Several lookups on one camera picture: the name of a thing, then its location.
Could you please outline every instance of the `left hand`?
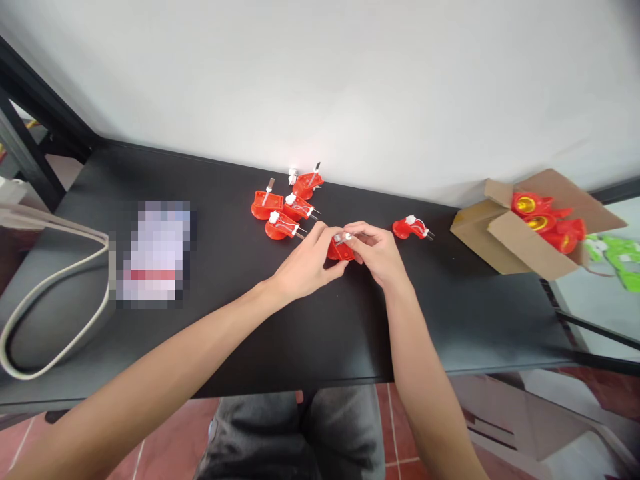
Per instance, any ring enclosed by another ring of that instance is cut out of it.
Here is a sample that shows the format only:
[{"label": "left hand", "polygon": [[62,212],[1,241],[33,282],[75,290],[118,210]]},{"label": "left hand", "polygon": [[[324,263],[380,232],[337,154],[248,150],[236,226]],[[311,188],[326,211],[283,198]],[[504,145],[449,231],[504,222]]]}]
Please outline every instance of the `left hand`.
[{"label": "left hand", "polygon": [[316,222],[306,238],[267,282],[289,303],[342,277],[348,261],[324,268],[331,238],[342,232],[342,227],[328,227],[324,222]]}]

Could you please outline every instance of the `black table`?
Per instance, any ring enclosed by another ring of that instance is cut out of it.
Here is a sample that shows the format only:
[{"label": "black table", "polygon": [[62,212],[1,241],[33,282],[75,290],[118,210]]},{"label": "black table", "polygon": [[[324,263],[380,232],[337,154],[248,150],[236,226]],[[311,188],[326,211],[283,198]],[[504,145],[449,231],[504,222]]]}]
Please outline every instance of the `black table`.
[{"label": "black table", "polygon": [[[280,173],[133,145],[97,148],[57,214],[111,231],[122,250],[136,201],[189,200],[198,218],[189,290],[181,309],[110,305],[111,318],[104,315],[85,345],[38,379],[16,381],[1,372],[0,411],[68,408],[162,341],[270,276],[300,241],[270,240],[265,222],[249,212],[254,192],[272,176],[274,193],[291,191]],[[450,374],[570,362],[571,348],[538,277],[496,274],[449,232],[456,208],[328,182],[311,203],[329,225],[366,220],[390,228],[394,220],[415,214],[436,234],[434,242],[412,236],[398,240],[398,246]],[[303,222],[303,227],[312,225]],[[97,248],[80,237],[44,232],[0,299],[1,321],[36,282]],[[26,314],[11,344],[16,364],[46,364],[82,328],[103,296],[106,261],[104,256],[95,268],[56,284]],[[382,292],[366,267],[352,262],[344,277],[264,322],[197,396],[392,380]]]}]

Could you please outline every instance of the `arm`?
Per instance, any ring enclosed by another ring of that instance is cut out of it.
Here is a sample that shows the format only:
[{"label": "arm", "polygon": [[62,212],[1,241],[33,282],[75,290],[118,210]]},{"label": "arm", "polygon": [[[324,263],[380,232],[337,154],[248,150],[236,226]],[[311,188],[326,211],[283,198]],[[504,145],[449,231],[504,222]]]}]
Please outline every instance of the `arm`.
[{"label": "arm", "polygon": [[420,458],[440,480],[487,480],[393,234],[364,222],[345,230],[354,234],[347,243],[356,260],[368,266],[385,292],[395,384]]},{"label": "arm", "polygon": [[266,318],[342,276],[347,262],[323,268],[331,237],[341,231],[317,222],[274,276],[166,340],[76,406],[7,480],[106,478]]}]

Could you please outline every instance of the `right hand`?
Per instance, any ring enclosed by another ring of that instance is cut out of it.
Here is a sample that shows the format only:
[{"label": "right hand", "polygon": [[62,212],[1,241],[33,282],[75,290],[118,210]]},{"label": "right hand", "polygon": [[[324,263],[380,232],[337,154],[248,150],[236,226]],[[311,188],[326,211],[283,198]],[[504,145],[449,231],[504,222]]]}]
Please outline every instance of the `right hand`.
[{"label": "right hand", "polygon": [[356,262],[366,264],[383,289],[409,281],[392,232],[363,221],[345,225],[345,232],[352,235],[346,243],[355,252]]}]

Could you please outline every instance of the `cardboard box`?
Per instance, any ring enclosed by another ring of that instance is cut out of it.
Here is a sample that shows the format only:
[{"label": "cardboard box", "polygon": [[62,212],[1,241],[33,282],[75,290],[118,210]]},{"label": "cardboard box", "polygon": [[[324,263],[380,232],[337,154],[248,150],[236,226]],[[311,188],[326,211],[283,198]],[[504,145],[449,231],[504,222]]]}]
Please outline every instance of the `cardboard box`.
[{"label": "cardboard box", "polygon": [[453,220],[451,232],[504,275],[536,272],[552,281],[588,261],[581,243],[570,255],[563,255],[512,212],[514,191],[553,197],[553,209],[572,207],[573,213],[567,219],[583,218],[587,233],[627,226],[624,220],[553,169],[544,170],[517,185],[487,179],[486,200],[460,210]]}]

